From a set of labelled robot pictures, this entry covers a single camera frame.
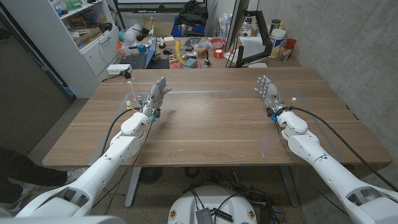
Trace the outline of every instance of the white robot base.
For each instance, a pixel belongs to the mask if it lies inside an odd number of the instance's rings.
[[[193,191],[198,195],[198,198],[204,205],[204,208],[218,208],[221,203],[224,202],[229,196],[235,194],[236,192],[230,190],[226,187],[221,187],[217,185],[206,185],[193,189]],[[195,201],[195,196],[192,192],[187,192],[183,194],[179,199],[177,199],[172,205],[168,217],[168,224],[188,224],[188,223],[198,223],[195,212],[197,210],[197,205],[199,210],[203,209],[199,199],[197,203]],[[252,205],[242,196],[237,195],[226,201],[220,208],[222,212],[225,212],[232,216],[233,223],[245,223],[245,224],[255,224],[257,223],[256,215],[254,214],[254,209]],[[214,222],[214,215],[211,216],[212,223]],[[231,222],[222,219],[217,215],[217,224],[230,224]]]

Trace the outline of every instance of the shoe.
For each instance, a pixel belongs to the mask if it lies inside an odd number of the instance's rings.
[[[17,214],[28,203],[30,196],[39,189],[40,186],[34,184],[24,184],[22,186],[21,197],[14,203],[4,204],[5,208],[12,214]]]
[[[70,184],[73,181],[77,180],[84,172],[86,171],[85,168],[72,168],[72,170],[68,171],[68,179],[65,184]]]

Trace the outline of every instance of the power strip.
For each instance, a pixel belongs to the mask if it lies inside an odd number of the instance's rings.
[[[124,72],[126,69],[128,69],[128,72],[131,72],[132,71],[131,65],[130,64],[110,65],[107,68],[107,71],[110,75],[119,75],[120,72]]]

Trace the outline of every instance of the floor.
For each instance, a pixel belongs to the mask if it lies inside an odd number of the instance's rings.
[[[55,144],[57,139],[66,130],[73,118],[81,110],[87,100],[77,99],[71,107],[62,115],[55,123],[50,131],[43,139],[34,147],[28,155],[34,162],[41,164],[42,159]],[[396,179],[398,164],[397,148],[389,149],[394,162],[389,166],[377,167],[380,173],[389,179],[393,184],[398,185]],[[213,167],[221,169],[229,179],[233,179],[230,167]],[[352,173],[362,180],[380,187],[386,187],[375,175],[369,175],[369,171],[363,166],[349,166]],[[121,167],[106,186],[110,189],[122,176],[126,167]],[[298,197],[301,206],[295,208],[290,205],[289,198],[285,191],[282,178],[279,174],[278,167],[235,167],[236,176],[240,183],[246,187],[253,186],[258,190],[264,191],[271,199],[273,199],[276,207],[283,209],[283,223],[352,223],[351,220],[335,208],[331,203],[324,199],[311,185],[317,186],[323,194],[325,194],[332,202],[341,207],[337,198],[323,183],[321,178],[309,166],[300,166],[302,173],[307,175],[304,177],[299,169],[291,167],[294,177],[295,186],[297,188]],[[154,184],[139,184],[134,205],[131,208],[124,207],[124,194],[127,192],[130,175],[128,174],[120,184],[116,195],[114,190],[112,194],[106,196],[91,212],[92,215],[102,215],[106,212],[111,197],[114,200],[108,211],[108,215],[121,217],[126,223],[166,223],[169,209],[179,196],[182,195],[184,189],[191,184],[197,184],[203,179],[209,177],[209,171],[201,169],[199,175],[195,178],[185,176],[183,167],[165,167],[162,169],[162,177]],[[34,196],[42,192],[50,190],[51,187],[41,187]],[[257,218],[259,217],[259,209],[254,206]]]

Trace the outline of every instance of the desk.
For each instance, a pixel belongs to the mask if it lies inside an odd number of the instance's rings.
[[[202,43],[205,39],[206,39],[206,37],[201,37],[200,43]],[[149,40],[148,37],[144,38],[144,40],[141,41],[141,44],[148,43],[148,40]],[[185,41],[188,40],[188,37],[174,37],[174,42],[177,42],[177,40],[180,40],[181,45],[183,45],[185,43]],[[242,43],[239,39],[237,48],[239,48],[240,45],[242,45]],[[166,48],[174,49],[175,45],[166,46]],[[168,55],[163,54],[164,49],[160,49],[159,47],[156,47],[156,50],[158,50],[159,52],[162,53],[162,59],[168,58]],[[192,52],[188,52],[188,53],[193,53],[193,52],[198,52],[198,49],[193,49]],[[210,68],[225,68],[225,65],[226,65],[226,62],[228,61],[228,59],[225,57],[216,58],[216,57],[214,57],[213,52],[214,52],[213,49],[209,50],[209,59],[210,59],[211,63],[213,64],[213,66],[211,66]],[[203,62],[205,61],[205,58],[199,58],[199,59],[200,59],[200,63],[201,63],[201,68],[205,68],[203,66]],[[300,64],[294,57],[289,58],[285,62],[281,62],[277,58],[264,58],[264,59],[260,60],[259,62],[265,62],[268,67],[278,67],[278,68],[279,67],[284,67],[284,68],[289,67],[290,68],[290,67],[299,67],[300,66]]]
[[[253,90],[261,75],[267,75],[279,87],[286,104],[291,97],[297,97],[294,106],[310,110],[330,123],[369,163],[387,164],[392,160],[312,68],[189,71],[134,71],[139,82],[138,91],[149,90],[162,76],[173,89],[165,96],[162,116],[153,123],[134,166],[292,165],[281,146],[274,122],[266,115],[261,96]],[[101,142],[113,118],[124,110],[125,99],[121,80],[101,84],[46,155],[43,164],[63,167],[92,164],[101,152]],[[321,122],[299,111],[295,113],[308,123],[320,144],[338,161],[360,163]],[[110,136],[114,136],[121,123],[131,115],[122,116]],[[305,164],[291,155],[296,163]],[[124,165],[131,165],[134,159],[126,160]]]

